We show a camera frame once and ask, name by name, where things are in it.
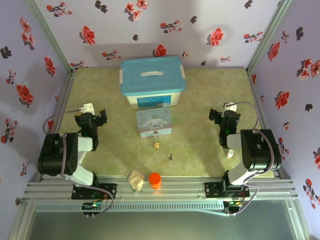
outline blue plastic storage box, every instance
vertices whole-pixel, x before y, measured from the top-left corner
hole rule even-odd
[[[132,109],[177,105],[186,89],[184,67],[177,56],[126,60],[120,86]]]

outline table surface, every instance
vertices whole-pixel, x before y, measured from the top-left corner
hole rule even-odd
[[[95,113],[105,109],[107,124],[98,127],[99,146],[87,152],[82,166],[97,175],[128,176],[137,169],[145,176],[221,177],[242,158],[241,149],[227,159],[219,144],[219,126],[208,119],[210,108],[220,112],[226,102],[254,103],[244,68],[185,69],[186,89],[176,106],[170,106],[173,129],[159,137],[140,138],[136,111],[121,94],[119,69],[80,68],[74,79],[66,111],[92,103]],[[256,113],[246,104],[238,105],[240,129],[251,129]],[[74,114],[63,116],[60,133],[77,132]],[[272,177],[269,172],[263,177]]]

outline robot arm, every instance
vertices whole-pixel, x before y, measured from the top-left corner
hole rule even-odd
[[[78,184],[96,186],[99,184],[95,173],[84,169],[78,164],[78,152],[95,151],[99,144],[98,127],[107,122],[106,111],[100,111],[101,116],[92,113],[80,113],[74,118],[81,135],[77,132],[66,134],[66,162],[64,175]],[[45,136],[38,160],[38,170],[41,174],[60,176],[63,162],[63,139],[58,133],[50,133]]]
[[[226,171],[221,178],[220,191],[222,192],[242,191],[244,184],[253,175],[264,172],[271,164],[271,151],[259,132],[244,129],[236,133],[240,116],[231,109],[218,112],[211,108],[209,113],[209,119],[220,127],[220,145],[224,149],[241,148],[242,150],[242,161],[233,169]],[[277,170],[281,167],[282,158],[274,135],[270,129],[260,131],[266,136],[273,150],[274,162],[271,170]]]

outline cartoon tin box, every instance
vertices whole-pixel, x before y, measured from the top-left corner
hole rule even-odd
[[[138,131],[142,138],[170,134],[172,119],[168,107],[140,110],[136,112]]]

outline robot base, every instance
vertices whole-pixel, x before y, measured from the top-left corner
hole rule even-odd
[[[110,192],[113,196],[113,198],[116,198],[117,193],[117,184],[115,183],[100,183],[99,184],[100,189],[107,190]],[[97,199],[104,199],[106,193],[102,191],[97,191],[94,189],[89,189],[85,187],[75,186],[73,185],[72,195],[71,199],[73,200],[97,200]]]
[[[207,199],[221,199],[221,198],[243,198],[244,196],[250,197],[249,189],[234,188],[233,190],[223,191],[223,184],[221,182],[205,182],[204,192]]]

